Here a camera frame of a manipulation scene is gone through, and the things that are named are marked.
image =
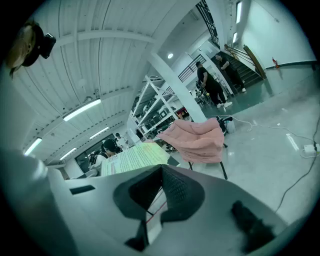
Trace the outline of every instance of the fluorescent light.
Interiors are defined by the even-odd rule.
[[[297,145],[297,143],[295,142],[294,138],[292,138],[290,135],[287,135],[287,138],[289,139],[289,141],[291,142],[292,147],[294,148],[295,151],[299,150],[299,147]]]
[[[71,118],[74,118],[76,115],[80,114],[81,112],[86,111],[87,109],[90,109],[91,107],[93,107],[99,103],[101,103],[101,99],[99,99],[99,98],[94,101],[91,101],[90,103],[88,103],[88,104],[76,109],[75,111],[71,112],[70,114],[67,114],[66,116],[64,116],[63,120],[68,121]]]
[[[36,138],[34,143],[27,149],[27,151],[24,153],[25,156],[28,156],[32,150],[35,149],[35,147],[42,141],[42,138]]]
[[[103,133],[105,130],[108,130],[108,129],[109,129],[109,127],[104,128],[104,129],[102,129],[101,131],[97,132],[95,135],[93,135],[93,136],[90,137],[90,140],[91,140],[92,138],[96,137],[97,135]]]
[[[63,157],[60,158],[60,160],[64,159],[65,157],[67,157],[68,155],[70,155],[73,151],[75,151],[77,148],[74,147],[73,149],[71,149],[68,153],[66,153]]]
[[[240,22],[241,7],[242,7],[242,2],[238,2],[236,4],[236,22],[235,23],[239,23]]]
[[[234,42],[236,41],[236,39],[237,39],[237,32],[235,32],[235,33],[233,34],[233,40],[232,40],[232,43],[234,43]]]

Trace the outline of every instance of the white sneaker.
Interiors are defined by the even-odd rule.
[[[232,101],[226,102],[226,103],[223,104],[223,106],[224,106],[225,108],[227,108],[227,107],[229,107],[229,106],[231,106],[231,105],[232,105]]]

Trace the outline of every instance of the concrete floor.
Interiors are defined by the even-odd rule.
[[[215,106],[205,109],[206,116],[233,115],[252,124],[288,128],[312,138],[320,115],[320,75],[310,68],[284,68],[267,71],[268,81],[247,89],[232,99],[225,111]],[[284,129],[271,129],[235,121],[236,132],[227,134],[223,164],[228,180],[276,210],[285,190],[305,174],[313,158],[302,158],[304,145],[312,142]],[[320,142],[320,131],[315,140]],[[178,152],[172,156],[189,168]],[[320,161],[285,196],[277,213],[291,224],[310,213],[320,194]],[[224,178],[219,163],[195,163],[193,170]]]
[[[266,70],[265,73],[266,80],[246,88],[245,93],[240,92],[234,97],[229,96],[227,101],[232,101],[231,106],[224,109],[223,107],[216,108],[214,105],[205,105],[202,108],[204,115],[207,118],[216,115],[232,115],[286,92],[299,84],[308,85],[319,81],[319,71],[313,71],[308,65],[285,66],[280,69]]]

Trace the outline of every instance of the power strip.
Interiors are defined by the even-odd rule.
[[[316,151],[315,151],[315,147],[313,144],[309,144],[309,145],[304,145],[304,153],[308,156],[316,156],[318,154],[320,154],[320,145],[316,144]]]

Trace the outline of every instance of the document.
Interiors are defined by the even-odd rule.
[[[146,141],[116,154],[102,162],[101,176],[124,173],[146,166],[179,163],[157,143]]]

